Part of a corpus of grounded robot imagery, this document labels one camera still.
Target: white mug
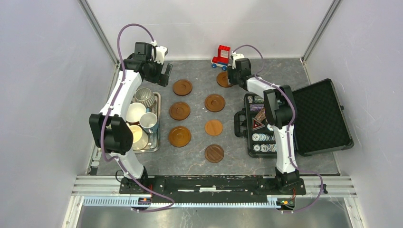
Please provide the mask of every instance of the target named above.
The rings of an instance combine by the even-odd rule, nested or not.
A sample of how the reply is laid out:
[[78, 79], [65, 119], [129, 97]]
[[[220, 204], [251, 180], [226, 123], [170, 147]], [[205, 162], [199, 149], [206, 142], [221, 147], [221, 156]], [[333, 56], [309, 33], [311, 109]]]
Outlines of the white mug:
[[131, 125], [129, 129], [133, 134], [133, 145], [132, 148], [135, 151], [143, 149], [148, 143], [148, 135], [142, 130], [138, 125]]
[[146, 109], [144, 104], [132, 103], [129, 105], [129, 109], [127, 110], [126, 121], [131, 124], [137, 124], [145, 112]]
[[146, 113], [140, 118], [140, 126], [149, 134], [158, 130], [158, 118], [154, 113]]

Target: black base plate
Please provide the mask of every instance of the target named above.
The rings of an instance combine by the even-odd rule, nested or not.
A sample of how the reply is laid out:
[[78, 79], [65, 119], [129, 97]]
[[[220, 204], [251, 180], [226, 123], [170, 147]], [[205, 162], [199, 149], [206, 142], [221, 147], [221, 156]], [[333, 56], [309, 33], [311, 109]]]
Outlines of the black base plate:
[[[119, 193], [144, 193], [138, 186], [126, 184], [122, 180]], [[251, 203], [267, 202], [267, 195], [305, 195], [303, 179], [280, 191], [273, 177], [253, 176], [154, 176], [148, 184], [155, 192], [171, 197], [176, 203]], [[161, 197], [153, 197], [154, 203], [168, 203]]]

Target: cup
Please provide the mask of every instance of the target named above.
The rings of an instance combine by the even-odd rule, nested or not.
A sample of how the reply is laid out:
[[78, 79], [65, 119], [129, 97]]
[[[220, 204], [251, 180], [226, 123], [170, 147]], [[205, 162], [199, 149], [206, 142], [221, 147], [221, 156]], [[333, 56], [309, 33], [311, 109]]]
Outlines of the cup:
[[141, 88], [137, 90], [134, 99], [136, 102], [144, 104], [146, 108], [153, 106], [155, 102], [155, 96], [149, 88]]
[[146, 113], [140, 118], [140, 126], [145, 132], [153, 134], [158, 130], [158, 119], [154, 113]]
[[138, 124], [140, 122], [140, 118], [145, 114], [145, 111], [146, 109], [144, 104], [130, 104], [126, 114], [126, 121], [129, 122], [130, 125]]
[[135, 151], [143, 149], [148, 143], [148, 135], [138, 125], [131, 125], [129, 129], [133, 134], [132, 148]]

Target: black case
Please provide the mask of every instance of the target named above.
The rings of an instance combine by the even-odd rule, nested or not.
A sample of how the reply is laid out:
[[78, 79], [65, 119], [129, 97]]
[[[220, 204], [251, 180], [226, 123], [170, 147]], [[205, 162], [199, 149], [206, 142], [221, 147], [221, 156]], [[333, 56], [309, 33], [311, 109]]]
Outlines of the black case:
[[[250, 111], [250, 105], [254, 104], [263, 104], [263, 103], [249, 103], [248, 101], [248, 96], [251, 96], [252, 99], [254, 100], [255, 97], [257, 96], [256, 94], [245, 94], [243, 98], [243, 102], [245, 105], [245, 108], [243, 108], [241, 111], [237, 112], [234, 116], [234, 131], [235, 135], [237, 137], [245, 137], [247, 138], [248, 142], [248, 155], [252, 158], [258, 158], [258, 157], [266, 157], [266, 158], [276, 158], [277, 157], [277, 152], [256, 152], [253, 150], [253, 145], [258, 144], [261, 146], [262, 144], [276, 144], [276, 141], [253, 141], [252, 140], [252, 135], [254, 133], [263, 133], [269, 136], [273, 136], [274, 133], [273, 131], [270, 131], [267, 129], [267, 122], [266, 119], [263, 121], [263, 124], [265, 124], [264, 128], [252, 130], [252, 118], [256, 116], [258, 112], [252, 112]], [[246, 127], [247, 129], [241, 131], [241, 127]]]
[[298, 111], [294, 128], [298, 154], [310, 156], [354, 146], [332, 80], [308, 85], [293, 95]]
[[[354, 146], [343, 114], [344, 108], [340, 106], [332, 80], [325, 79], [308, 85], [293, 91], [293, 95], [298, 112], [294, 129], [295, 152], [302, 156], [310, 156], [316, 153], [346, 150]], [[245, 94], [245, 108], [234, 116], [235, 135], [247, 138], [250, 157], [277, 157], [277, 152], [253, 150], [254, 144], [275, 144], [276, 142], [252, 140], [254, 133], [273, 135], [273, 132], [266, 127], [252, 131], [252, 118], [257, 112], [249, 110], [250, 104], [254, 103], [249, 103], [248, 96], [254, 98], [257, 95]], [[241, 127], [246, 127], [246, 130], [241, 131]]]

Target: cable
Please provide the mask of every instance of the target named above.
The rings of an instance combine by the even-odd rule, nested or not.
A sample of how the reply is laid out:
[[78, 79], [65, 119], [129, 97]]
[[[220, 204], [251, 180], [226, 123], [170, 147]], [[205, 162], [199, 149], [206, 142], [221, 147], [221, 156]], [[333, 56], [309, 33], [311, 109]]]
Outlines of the cable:
[[[241, 47], [251, 47], [251, 48], [255, 49], [255, 50], [258, 52], [258, 54], [260, 55], [260, 58], [262, 59], [262, 62], [264, 62], [264, 59], [263, 59], [263, 56], [262, 56], [261, 52], [260, 52], [257, 48], [255, 48], [254, 46], [249, 45], [249, 44], [245, 44], [245, 45], [239, 46], [239, 47], [237, 47], [233, 52], [235, 52], [236, 50], [238, 50], [238, 49], [241, 48]], [[294, 168], [295, 168], [296, 170], [300, 171], [300, 172], [313, 173], [313, 174], [315, 174], [316, 176], [318, 176], [318, 177], [320, 178], [320, 190], [319, 190], [319, 193], [318, 193], [317, 197], [315, 198], [315, 200], [314, 200], [311, 204], [309, 204], [308, 206], [306, 206], [306, 207], [304, 207], [304, 208], [297, 209], [297, 210], [295, 210], [295, 211], [284, 211], [284, 213], [291, 214], [291, 213], [295, 213], [295, 212], [304, 211], [304, 210], [306, 210], [306, 209], [312, 207], [312, 206], [318, 201], [318, 199], [319, 199], [319, 197], [320, 197], [320, 195], [322, 194], [322, 191], [323, 191], [323, 178], [322, 178], [322, 176], [321, 176], [318, 172], [316, 172], [316, 171], [306, 171], [306, 170], [302, 170], [302, 169], [298, 168], [297, 165], [292, 161], [292, 156], [291, 156], [291, 139], [290, 139], [290, 138], [291, 138], [291, 135], [290, 135], [289, 129], [290, 129], [290, 127], [292, 126], [292, 123], [293, 123], [294, 120], [295, 120], [295, 116], [296, 116], [295, 108], [294, 108], [294, 106], [293, 106], [291, 100], [289, 99], [289, 97], [286, 95], [286, 93], [284, 93], [284, 91], [282, 91], [282, 90], [281, 90], [278, 86], [276, 86], [275, 84], [270, 83], [270, 82], [268, 82], [268, 81], [266, 81], [266, 80], [263, 80], [261, 77], [258, 77], [258, 76], [257, 76], [257, 73], [255, 73], [255, 79], [257, 79], [258, 81], [260, 81], [260, 82], [262, 82], [262, 83], [265, 83], [265, 84], [267, 84], [267, 85], [269, 85], [269, 86], [271, 86], [271, 87], [277, 89], [277, 90], [281, 93], [281, 95], [283, 95], [283, 97], [287, 100], [287, 103], [288, 103], [288, 105], [289, 105], [290, 108], [291, 108], [291, 111], [292, 111], [292, 118], [291, 118], [291, 121], [290, 121], [290, 122], [288, 123], [288, 125], [287, 125], [287, 144], [288, 144], [288, 156], [289, 156], [289, 160], [290, 160], [292, 166], [294, 166]]]
[[128, 24], [128, 25], [125, 25], [125, 26], [123, 26], [122, 29], [120, 29], [119, 34], [117, 35], [117, 54], [119, 55], [120, 64], [122, 65], [123, 76], [122, 76], [122, 81], [119, 84], [119, 87], [117, 88], [116, 93], [115, 93], [115, 95], [113, 96], [113, 98], [111, 100], [111, 104], [110, 104], [110, 106], [108, 108], [108, 111], [105, 114], [104, 121], [102, 122], [102, 128], [101, 128], [101, 151], [102, 151], [102, 157], [104, 158], [104, 160], [106, 162], [110, 162], [113, 159], [117, 158], [117, 156], [112, 156], [111, 158], [106, 157], [105, 146], [104, 146], [104, 135], [105, 135], [106, 122], [108, 120], [108, 116], [111, 114], [111, 111], [112, 111], [111, 107], [113, 107], [113, 105], [115, 104], [115, 100], [117, 98], [117, 95], [119, 94], [120, 90], [122, 89], [123, 83], [124, 83], [124, 81], [126, 79], [126, 69], [125, 69], [125, 65], [123, 63], [122, 52], [120, 50], [120, 37], [121, 37], [123, 31], [127, 27], [130, 27], [130, 26], [138, 26], [138, 27], [143, 28], [148, 33], [148, 35], [150, 35], [151, 40], [154, 42], [154, 37], [151, 35], [151, 32], [146, 27], [144, 27], [144, 26], [142, 26], [140, 24]]
[[123, 172], [123, 170], [117, 170], [117, 171], [115, 172], [115, 179], [117, 180], [117, 182], [122, 183], [122, 181], [117, 178], [117, 173], [118, 173], [119, 171], [122, 171], [122, 172]]
[[291, 201], [293, 201], [296, 196], [297, 196], [297, 192], [295, 191], [295, 188], [292, 188], [292, 198], [291, 198]]
[[287, 204], [284, 204], [284, 206], [285, 206], [285, 207], [287, 207], [287, 208], [289, 208], [289, 209], [291, 209], [291, 210], [294, 210], [294, 208], [295, 208], [295, 206], [290, 207], [290, 206], [289, 206], [289, 205], [287, 205]]
[[123, 165], [123, 163], [119, 160], [119, 157], [118, 157], [118, 156], [112, 156], [111, 158], [107, 158], [107, 157], [106, 157], [106, 153], [105, 153], [104, 135], [105, 135], [106, 122], [107, 122], [107, 120], [108, 120], [108, 116], [110, 115], [110, 113], [111, 113], [111, 111], [112, 111], [112, 109], [113, 109], [113, 105], [115, 104], [115, 100], [116, 100], [116, 98], [117, 98], [117, 96], [118, 96], [120, 90], [122, 89], [123, 83], [124, 83], [124, 81], [125, 81], [125, 79], [126, 79], [126, 69], [125, 69], [125, 65], [124, 65], [124, 63], [123, 63], [122, 52], [121, 52], [121, 50], [120, 50], [120, 37], [121, 37], [123, 31], [124, 31], [127, 27], [130, 27], [130, 26], [138, 26], [138, 27], [143, 28], [143, 29], [148, 33], [148, 35], [150, 35], [151, 40], [154, 42], [154, 37], [151, 35], [150, 31], [149, 31], [146, 27], [144, 27], [144, 26], [142, 26], [142, 25], [140, 25], [140, 24], [128, 24], [128, 25], [125, 25], [125, 26], [123, 26], [122, 29], [120, 29], [119, 34], [117, 35], [117, 53], [118, 53], [118, 55], [119, 55], [119, 60], [120, 60], [120, 63], [121, 63], [121, 65], [122, 65], [123, 75], [122, 75], [122, 81], [121, 81], [119, 87], [117, 88], [115, 95], [114, 95], [113, 98], [112, 98], [111, 104], [110, 104], [110, 106], [109, 106], [109, 108], [108, 108], [108, 111], [107, 111], [107, 113], [106, 113], [106, 115], [105, 115], [105, 118], [104, 118], [104, 121], [103, 121], [103, 123], [102, 123], [102, 128], [101, 128], [101, 151], [102, 151], [102, 157], [104, 158], [104, 160], [105, 160], [106, 162], [110, 162], [111, 160], [116, 159], [116, 161], [118, 162], [120, 168], [122, 168], [122, 171], [123, 171], [124, 173], [126, 173], [131, 179], [133, 179], [133, 181], [134, 181], [138, 186], [140, 186], [142, 189], [146, 190], [146, 191], [149, 192], [149, 193], [152, 193], [152, 194], [154, 194], [154, 195], [156, 195], [156, 196], [165, 198], [165, 199], [167, 199], [167, 200], [169, 200], [169, 201], [172, 202], [170, 205], [165, 206], [165, 207], [162, 207], [162, 208], [157, 208], [157, 209], [152, 209], [152, 210], [137, 210], [137, 212], [155, 212], [155, 211], [165, 210], [165, 209], [168, 209], [168, 208], [172, 207], [172, 206], [174, 205], [175, 201], [174, 201], [173, 199], [167, 197], [167, 196], [164, 196], [164, 195], [162, 195], [162, 194], [159, 194], [159, 193], [157, 193], [157, 192], [155, 192], [155, 191], [153, 191], [153, 190], [148, 189], [146, 186], [142, 185], [131, 173], [129, 173], [129, 172], [127, 171], [126, 167], [125, 167], [125, 166]]
[[129, 172], [127, 171], [127, 169], [124, 167], [124, 165], [122, 164], [122, 162], [121, 162], [120, 160], [118, 160], [117, 163], [118, 163], [119, 166], [122, 168], [123, 172], [127, 173], [127, 175], [129, 175], [129, 177], [130, 177], [131, 179], [133, 179], [134, 182], [135, 182], [138, 186], [140, 186], [142, 189], [146, 190], [147, 192], [149, 192], [149, 193], [151, 193], [151, 194], [154, 194], [154, 195], [156, 195], [156, 196], [162, 197], [162, 198], [167, 199], [167, 200], [169, 200], [169, 201], [172, 202], [170, 205], [165, 206], [165, 207], [162, 207], [162, 208], [156, 208], [156, 209], [152, 209], [152, 210], [137, 210], [137, 212], [144, 212], [144, 213], [156, 212], [156, 211], [161, 211], [161, 210], [168, 209], [168, 208], [170, 208], [170, 207], [172, 207], [172, 206], [174, 205], [175, 201], [174, 201], [172, 198], [169, 198], [169, 197], [167, 197], [167, 196], [164, 196], [163, 194], [160, 194], [160, 193], [158, 193], [158, 192], [155, 192], [155, 191], [153, 191], [153, 190], [148, 189], [146, 186], [142, 185], [131, 173], [129, 173]]
[[242, 48], [242, 47], [250, 47], [250, 48], [253, 48], [253, 49], [255, 49], [255, 50], [259, 53], [260, 58], [262, 59], [262, 68], [260, 69], [260, 71], [258, 71], [258, 72], [255, 73], [255, 77], [257, 77], [257, 76], [258, 76], [258, 73], [262, 72], [262, 71], [263, 71], [263, 68], [264, 68], [264, 59], [263, 59], [263, 56], [262, 56], [262, 54], [260, 53], [260, 51], [259, 51], [257, 48], [255, 48], [254, 46], [252, 46], [252, 45], [250, 45], [250, 44], [241, 45], [241, 46], [237, 47], [236, 49], [234, 49], [232, 52], [235, 52], [235, 51], [237, 51], [238, 49], [240, 49], [240, 48]]

